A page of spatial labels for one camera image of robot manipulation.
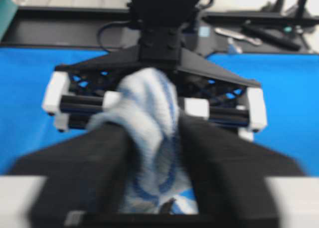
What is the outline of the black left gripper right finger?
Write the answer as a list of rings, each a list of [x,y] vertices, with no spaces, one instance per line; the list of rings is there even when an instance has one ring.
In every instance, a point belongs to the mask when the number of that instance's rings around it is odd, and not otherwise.
[[[181,115],[178,129],[182,161],[209,227],[279,227],[279,211],[265,179],[304,177],[293,158],[200,118]]]

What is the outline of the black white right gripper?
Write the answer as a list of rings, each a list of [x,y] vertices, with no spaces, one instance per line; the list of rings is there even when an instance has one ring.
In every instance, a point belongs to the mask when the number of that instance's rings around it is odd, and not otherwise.
[[[120,99],[116,88],[125,76],[151,67],[175,85],[187,115],[236,128],[249,140],[266,128],[261,84],[207,61],[186,46],[179,29],[165,27],[143,30],[133,46],[56,66],[42,108],[55,117],[58,130],[83,129],[91,115]]]

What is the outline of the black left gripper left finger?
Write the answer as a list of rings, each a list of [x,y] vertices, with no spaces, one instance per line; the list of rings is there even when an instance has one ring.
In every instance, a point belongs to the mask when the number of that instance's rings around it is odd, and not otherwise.
[[[132,141],[105,123],[19,158],[7,173],[9,228],[90,227],[118,219]]]

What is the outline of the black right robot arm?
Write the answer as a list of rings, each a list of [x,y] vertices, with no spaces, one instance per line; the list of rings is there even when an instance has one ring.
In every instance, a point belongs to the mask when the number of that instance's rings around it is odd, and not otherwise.
[[[55,67],[45,91],[43,110],[61,132],[84,129],[89,118],[114,105],[116,88],[127,75],[152,67],[176,87],[188,115],[235,130],[252,141],[267,126],[261,84],[207,61],[188,46],[196,26],[199,0],[131,0],[129,20],[112,22],[139,31],[132,46],[74,64]]]

